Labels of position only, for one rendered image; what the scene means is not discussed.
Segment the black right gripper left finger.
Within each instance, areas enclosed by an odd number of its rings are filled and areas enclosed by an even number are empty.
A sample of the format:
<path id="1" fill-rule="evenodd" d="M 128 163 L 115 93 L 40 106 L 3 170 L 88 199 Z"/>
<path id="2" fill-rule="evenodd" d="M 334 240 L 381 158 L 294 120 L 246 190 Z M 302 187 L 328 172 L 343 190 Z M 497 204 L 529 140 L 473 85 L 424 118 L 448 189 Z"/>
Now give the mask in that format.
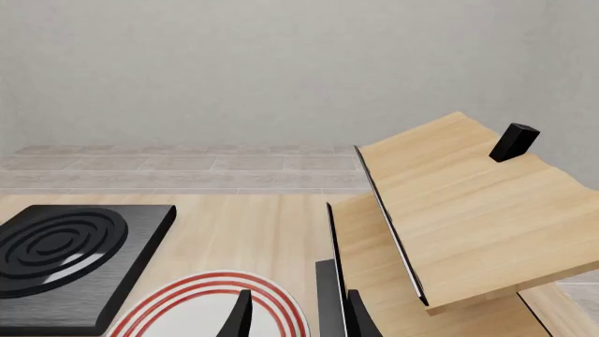
<path id="1" fill-rule="evenodd" d="M 249 337 L 252 315 L 252 293 L 249 289 L 244 289 L 216 337 Z"/>

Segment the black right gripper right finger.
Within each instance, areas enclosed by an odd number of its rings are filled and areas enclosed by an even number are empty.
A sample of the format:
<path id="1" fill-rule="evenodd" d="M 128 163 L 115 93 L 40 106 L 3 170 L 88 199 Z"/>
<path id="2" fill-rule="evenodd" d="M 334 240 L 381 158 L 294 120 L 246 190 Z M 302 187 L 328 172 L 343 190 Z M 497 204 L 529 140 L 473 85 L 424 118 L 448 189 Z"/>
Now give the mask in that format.
<path id="1" fill-rule="evenodd" d="M 349 337 L 383 337 L 370 317 L 357 290 L 350 289 L 348 291 L 347 305 Z"/>

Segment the white plate with red rings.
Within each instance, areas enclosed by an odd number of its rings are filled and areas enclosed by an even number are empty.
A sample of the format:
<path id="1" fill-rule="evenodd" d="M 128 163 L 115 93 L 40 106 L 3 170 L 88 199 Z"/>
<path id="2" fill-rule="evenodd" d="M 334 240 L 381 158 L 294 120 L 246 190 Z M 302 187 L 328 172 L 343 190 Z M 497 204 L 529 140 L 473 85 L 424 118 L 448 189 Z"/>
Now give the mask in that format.
<path id="1" fill-rule="evenodd" d="M 241 291 L 251 291 L 249 337 L 311 337 L 296 300 L 249 271 L 202 271 L 156 289 L 121 316 L 105 337 L 216 337 Z"/>

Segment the pale wooden wavy-topped rack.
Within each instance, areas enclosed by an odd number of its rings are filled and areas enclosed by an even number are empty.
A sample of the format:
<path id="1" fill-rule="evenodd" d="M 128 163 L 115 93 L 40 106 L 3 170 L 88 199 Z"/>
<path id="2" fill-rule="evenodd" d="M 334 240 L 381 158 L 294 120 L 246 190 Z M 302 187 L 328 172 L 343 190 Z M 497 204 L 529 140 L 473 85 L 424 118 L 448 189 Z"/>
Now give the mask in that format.
<path id="1" fill-rule="evenodd" d="M 599 191 L 455 112 L 356 148 L 371 190 L 327 207 L 323 337 L 359 292 L 383 337 L 599 337 L 556 283 L 599 271 Z"/>

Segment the flat black stove plate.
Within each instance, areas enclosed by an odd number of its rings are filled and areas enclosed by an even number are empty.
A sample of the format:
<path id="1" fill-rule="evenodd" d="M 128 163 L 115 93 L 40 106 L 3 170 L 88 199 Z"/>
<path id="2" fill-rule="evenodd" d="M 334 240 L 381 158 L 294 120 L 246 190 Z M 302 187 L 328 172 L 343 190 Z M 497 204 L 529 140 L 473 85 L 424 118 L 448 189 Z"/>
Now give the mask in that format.
<path id="1" fill-rule="evenodd" d="M 0 337 L 101 336 L 175 222 L 173 205 L 26 207 L 0 225 Z"/>

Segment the small black block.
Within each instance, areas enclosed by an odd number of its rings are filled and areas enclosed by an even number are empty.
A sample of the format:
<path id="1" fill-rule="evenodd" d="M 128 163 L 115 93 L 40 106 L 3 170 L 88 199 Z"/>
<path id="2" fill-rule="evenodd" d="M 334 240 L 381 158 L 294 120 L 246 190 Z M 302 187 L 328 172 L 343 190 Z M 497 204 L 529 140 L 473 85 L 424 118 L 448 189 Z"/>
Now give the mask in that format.
<path id="1" fill-rule="evenodd" d="M 505 162 L 526 154 L 540 131 L 528 125 L 511 123 L 489 154 L 495 162 Z"/>

